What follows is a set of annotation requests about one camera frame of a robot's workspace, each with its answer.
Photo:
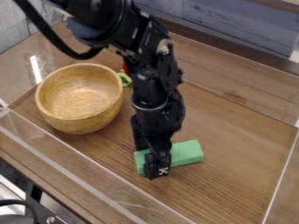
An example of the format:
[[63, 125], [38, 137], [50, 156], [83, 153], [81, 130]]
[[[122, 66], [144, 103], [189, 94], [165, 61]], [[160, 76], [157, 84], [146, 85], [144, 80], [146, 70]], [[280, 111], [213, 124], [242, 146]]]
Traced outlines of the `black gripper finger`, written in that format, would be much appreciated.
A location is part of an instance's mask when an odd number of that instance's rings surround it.
[[169, 151], [152, 152], [144, 155], [144, 176], [152, 180], [166, 176], [170, 169], [172, 155]]
[[133, 139], [134, 139], [134, 149], [137, 151], [146, 150], [148, 142], [145, 140], [145, 137], [137, 125], [132, 126], [132, 131], [133, 131]]

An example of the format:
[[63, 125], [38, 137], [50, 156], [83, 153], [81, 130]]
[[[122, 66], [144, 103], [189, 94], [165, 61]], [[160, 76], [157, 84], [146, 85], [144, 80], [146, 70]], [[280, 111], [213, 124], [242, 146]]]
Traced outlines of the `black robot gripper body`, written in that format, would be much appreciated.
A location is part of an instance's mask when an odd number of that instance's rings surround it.
[[178, 90], [173, 90], [160, 108], [149, 111], [134, 110], [130, 117], [130, 125], [137, 125], [148, 142], [148, 150], [157, 154], [169, 151], [173, 133], [181, 129], [185, 117], [182, 96]]

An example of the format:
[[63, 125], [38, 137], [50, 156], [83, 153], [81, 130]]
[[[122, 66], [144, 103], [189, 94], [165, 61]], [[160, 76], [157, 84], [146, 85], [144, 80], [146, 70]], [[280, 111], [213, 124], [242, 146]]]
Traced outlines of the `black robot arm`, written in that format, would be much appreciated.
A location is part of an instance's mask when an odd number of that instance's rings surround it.
[[130, 125], [134, 147], [148, 149], [144, 176], [165, 176], [172, 136], [182, 126], [185, 107], [177, 86], [182, 70], [166, 29], [133, 0], [45, 0], [65, 16], [74, 37], [94, 48], [113, 46], [133, 84]]

